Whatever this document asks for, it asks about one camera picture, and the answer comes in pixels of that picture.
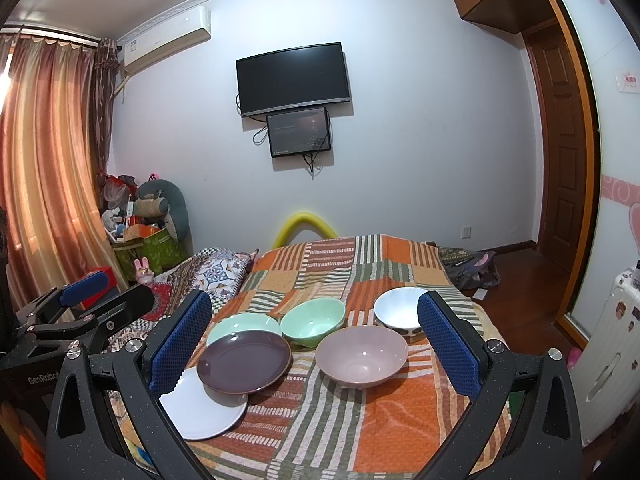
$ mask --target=rabbit figurine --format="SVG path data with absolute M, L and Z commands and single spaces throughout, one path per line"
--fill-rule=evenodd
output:
M 136 266 L 136 281 L 142 285 L 151 286 L 154 282 L 154 274 L 149 269 L 149 260 L 145 257 L 142 258 L 142 263 L 138 259 L 133 263 Z

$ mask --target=curtain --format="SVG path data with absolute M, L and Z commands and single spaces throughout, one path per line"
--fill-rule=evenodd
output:
M 89 115 L 92 165 L 98 200 L 102 200 L 102 187 L 107 175 L 107 161 L 111 145 L 113 91 L 119 67 L 116 41 L 108 38 L 101 40 L 95 52 Z
M 14 37 L 9 34 L 0 34 L 0 74 L 4 70 L 6 59 L 9 57 L 13 39 Z
M 0 118 L 0 205 L 11 240 L 9 286 L 17 306 L 94 267 L 124 280 L 102 227 L 88 141 L 94 51 L 21 38 Z

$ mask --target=curtain rod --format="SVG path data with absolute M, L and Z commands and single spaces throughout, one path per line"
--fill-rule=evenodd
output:
M 46 38 L 53 38 L 54 40 L 71 41 L 73 43 L 81 43 L 86 46 L 96 47 L 100 42 L 100 38 L 88 36 L 85 34 L 78 34 L 71 30 L 64 30 L 62 28 L 46 27 L 43 25 L 37 25 L 34 23 L 18 23 L 18 22 L 6 22 L 4 27 L 0 29 L 0 32 L 7 34 L 31 34 L 32 36 L 45 36 Z

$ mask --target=green storage bin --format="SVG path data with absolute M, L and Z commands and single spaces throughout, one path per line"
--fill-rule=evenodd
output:
M 136 266 L 134 260 L 146 257 L 149 268 L 157 276 L 187 259 L 184 246 L 169 236 L 166 229 L 162 229 L 147 238 L 134 238 L 128 242 L 112 243 L 120 268 L 130 281 L 136 280 Z

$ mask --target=metal bolt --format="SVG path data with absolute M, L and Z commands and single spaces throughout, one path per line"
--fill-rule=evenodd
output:
M 71 350 L 69 350 L 69 351 L 66 353 L 66 356 L 67 356 L 69 359 L 76 359 L 76 358 L 80 357 L 80 354 L 81 354 L 81 353 L 82 353 L 82 350 L 81 350 L 81 349 L 79 349 L 79 348 L 72 348 Z
M 501 354 L 504 352 L 504 343 L 497 339 L 489 339 L 486 342 L 487 348 L 494 354 Z
M 557 348 L 550 348 L 549 349 L 549 357 L 551 357 L 554 361 L 561 361 L 562 360 L 562 352 L 559 351 Z
M 141 346 L 142 341 L 140 341 L 140 339 L 132 339 L 126 345 L 124 345 L 124 349 L 127 352 L 137 352 L 138 350 L 140 350 Z

